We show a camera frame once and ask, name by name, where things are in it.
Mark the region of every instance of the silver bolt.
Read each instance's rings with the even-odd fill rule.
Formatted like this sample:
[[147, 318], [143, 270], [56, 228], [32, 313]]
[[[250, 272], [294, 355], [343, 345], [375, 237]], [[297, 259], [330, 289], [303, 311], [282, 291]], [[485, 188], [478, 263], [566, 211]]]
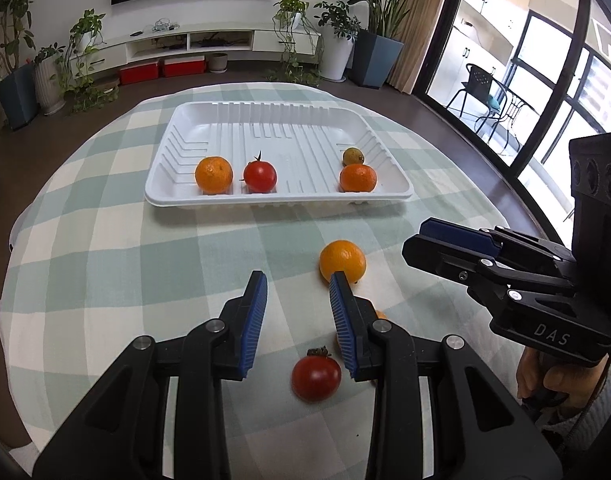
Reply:
[[463, 341], [463, 338], [458, 335], [449, 335], [445, 340], [445, 344], [447, 344], [452, 350], [460, 350], [465, 346], [465, 341]]
[[152, 344], [152, 338], [147, 337], [146, 335], [138, 336], [134, 341], [132, 341], [132, 346], [137, 350], [145, 350]]
[[372, 328], [377, 332], [384, 334], [392, 330], [392, 323], [386, 319], [377, 319], [374, 323], [372, 323]]
[[211, 319], [207, 323], [205, 323], [205, 329], [208, 332], [218, 333], [225, 329], [225, 323], [220, 319]]

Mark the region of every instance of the cherry tomato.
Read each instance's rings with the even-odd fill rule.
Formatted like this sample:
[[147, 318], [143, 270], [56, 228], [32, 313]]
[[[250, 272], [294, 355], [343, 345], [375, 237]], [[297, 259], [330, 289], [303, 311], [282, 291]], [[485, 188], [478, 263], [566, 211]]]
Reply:
[[243, 170], [243, 180], [253, 193], [268, 193], [276, 186], [276, 170], [258, 153], [256, 160], [250, 162]]
[[306, 402], [320, 402], [332, 397], [341, 384], [341, 367], [325, 348], [307, 351], [292, 370], [292, 391]]

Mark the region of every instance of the red box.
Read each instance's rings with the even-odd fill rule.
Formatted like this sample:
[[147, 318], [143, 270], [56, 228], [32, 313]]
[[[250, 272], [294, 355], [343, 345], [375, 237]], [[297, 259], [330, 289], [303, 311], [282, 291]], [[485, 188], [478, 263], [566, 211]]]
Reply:
[[121, 85], [129, 85], [141, 81], [159, 78], [159, 60], [147, 61], [138, 65], [131, 65], [118, 71]]
[[205, 72], [205, 56], [176, 57], [163, 61], [163, 76], [202, 74]]

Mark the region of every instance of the green fruit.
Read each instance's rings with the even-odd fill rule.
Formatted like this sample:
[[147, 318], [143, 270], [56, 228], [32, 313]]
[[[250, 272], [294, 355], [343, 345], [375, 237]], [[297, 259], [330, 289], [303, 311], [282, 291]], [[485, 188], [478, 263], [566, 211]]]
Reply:
[[358, 148], [348, 148], [343, 153], [344, 166], [349, 166], [350, 164], [363, 164], [364, 162], [365, 157]]

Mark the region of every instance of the tall blue planter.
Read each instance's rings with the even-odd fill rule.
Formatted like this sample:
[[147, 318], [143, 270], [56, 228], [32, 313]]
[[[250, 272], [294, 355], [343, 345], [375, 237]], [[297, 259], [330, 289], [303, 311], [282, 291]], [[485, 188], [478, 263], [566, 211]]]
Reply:
[[350, 79], [359, 86], [379, 89], [383, 86], [403, 44], [361, 29], [354, 46]]
[[27, 63], [0, 82], [0, 104], [12, 130], [26, 126], [38, 114], [33, 72], [34, 64]]

